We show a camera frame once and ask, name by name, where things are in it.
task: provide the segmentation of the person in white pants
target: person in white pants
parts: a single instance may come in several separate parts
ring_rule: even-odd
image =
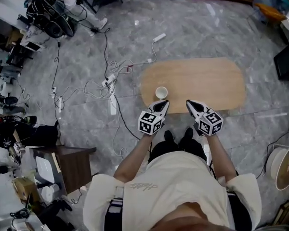
[[[93,27],[101,30],[107,23],[107,18],[99,20],[96,16],[91,13],[85,7],[76,4],[76,0],[62,0],[66,6],[66,10],[69,11],[71,17],[76,20],[86,20]]]

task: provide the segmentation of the marble floor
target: marble floor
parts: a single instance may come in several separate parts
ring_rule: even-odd
[[[273,57],[285,45],[271,28],[246,20],[253,8],[227,1],[214,0],[123,0],[100,9],[97,16],[108,18],[105,28],[108,48],[107,60],[134,62],[153,58],[153,38],[167,36],[155,44],[158,61],[193,57],[228,57],[241,69],[246,85],[244,106],[222,111],[224,127],[219,133],[223,146],[240,174],[259,175],[266,157],[266,147],[285,133],[289,124],[289,82],[277,79]],[[90,37],[79,26],[72,38],[61,39],[60,62],[54,86],[64,99],[82,88],[88,80],[104,80],[105,37]],[[42,124],[55,123],[53,100],[49,96],[56,69],[57,43],[51,39],[48,48],[37,53],[24,65],[19,82],[31,99],[28,114],[37,115]],[[131,74],[120,74],[115,94],[127,126],[139,135],[137,118],[145,108],[139,92],[141,73],[149,64],[136,64]],[[89,88],[96,88],[93,83]],[[99,90],[92,90],[96,95]],[[92,173],[112,175],[122,158],[112,149],[112,138],[119,125],[117,115],[110,114],[108,99],[94,99],[82,90],[66,101],[60,114],[61,140],[69,146],[97,147],[91,157]],[[172,114],[166,126],[158,133],[154,143],[162,140],[163,131],[173,131],[178,141],[185,129],[193,124],[189,114]],[[121,124],[114,140],[114,150],[129,153],[136,139]],[[263,203],[261,224],[274,217],[278,207],[289,198],[289,188],[278,191],[265,175],[258,179]],[[77,198],[79,192],[72,194]],[[74,206],[72,222],[81,225],[84,197]]]

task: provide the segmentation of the cardboard box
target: cardboard box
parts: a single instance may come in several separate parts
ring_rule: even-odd
[[[33,201],[40,201],[39,193],[36,185],[33,181],[29,180],[28,178],[16,178],[13,180],[13,186],[15,189],[15,192],[21,202],[27,200],[29,197],[29,194],[31,193],[33,197]]]

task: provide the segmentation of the wooden desk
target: wooden desk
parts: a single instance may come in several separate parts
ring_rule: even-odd
[[[54,173],[55,183],[62,193],[67,195],[91,182],[92,175],[89,154],[96,152],[96,148],[75,148],[67,146],[33,148],[34,158],[42,157],[50,161]],[[60,173],[56,171],[52,153],[55,154]]]
[[[213,110],[243,105],[245,86],[237,65],[225,57],[157,62],[141,78],[140,91],[148,106],[157,101],[155,90],[164,86],[170,101],[168,113],[187,113],[186,100],[198,100]]]

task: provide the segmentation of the black t-shirt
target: black t-shirt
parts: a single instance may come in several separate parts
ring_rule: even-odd
[[[20,140],[24,140],[32,135],[33,129],[22,122],[12,121],[0,123],[0,147],[9,149],[14,146],[16,140],[13,136],[14,131],[18,133]]]

